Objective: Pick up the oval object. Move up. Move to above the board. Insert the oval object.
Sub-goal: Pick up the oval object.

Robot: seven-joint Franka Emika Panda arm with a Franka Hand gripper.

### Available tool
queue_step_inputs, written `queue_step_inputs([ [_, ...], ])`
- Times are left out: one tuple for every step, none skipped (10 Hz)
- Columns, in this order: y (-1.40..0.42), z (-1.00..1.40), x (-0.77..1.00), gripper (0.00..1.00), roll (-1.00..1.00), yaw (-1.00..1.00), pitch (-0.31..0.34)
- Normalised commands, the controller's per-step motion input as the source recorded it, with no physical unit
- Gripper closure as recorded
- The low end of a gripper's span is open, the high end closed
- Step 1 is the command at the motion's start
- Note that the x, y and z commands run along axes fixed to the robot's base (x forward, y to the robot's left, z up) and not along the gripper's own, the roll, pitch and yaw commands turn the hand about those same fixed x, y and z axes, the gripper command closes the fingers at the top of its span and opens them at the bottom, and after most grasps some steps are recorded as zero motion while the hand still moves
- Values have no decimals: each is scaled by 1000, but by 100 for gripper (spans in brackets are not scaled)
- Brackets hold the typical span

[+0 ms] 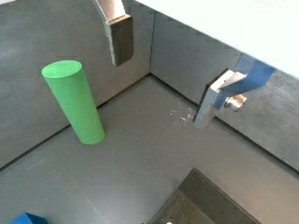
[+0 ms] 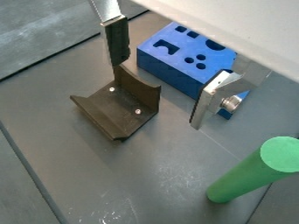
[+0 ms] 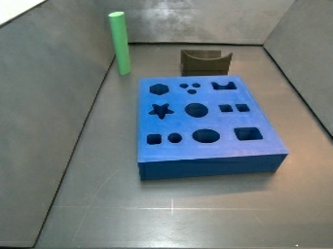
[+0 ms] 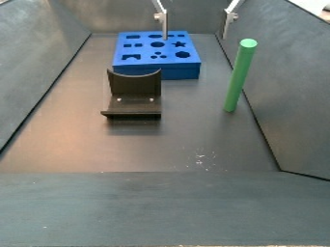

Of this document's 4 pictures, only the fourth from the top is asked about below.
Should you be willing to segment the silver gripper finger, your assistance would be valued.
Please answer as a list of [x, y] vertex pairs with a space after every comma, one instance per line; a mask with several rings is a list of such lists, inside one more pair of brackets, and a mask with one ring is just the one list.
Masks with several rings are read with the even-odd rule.
[[167, 40], [167, 10], [163, 6], [162, 0], [151, 0], [156, 12], [154, 13], [154, 18], [162, 23], [163, 28], [163, 40]]
[[224, 25], [222, 31], [222, 39], [227, 38], [230, 24], [238, 19], [238, 8], [244, 0], [232, 0], [228, 7], [224, 9]]

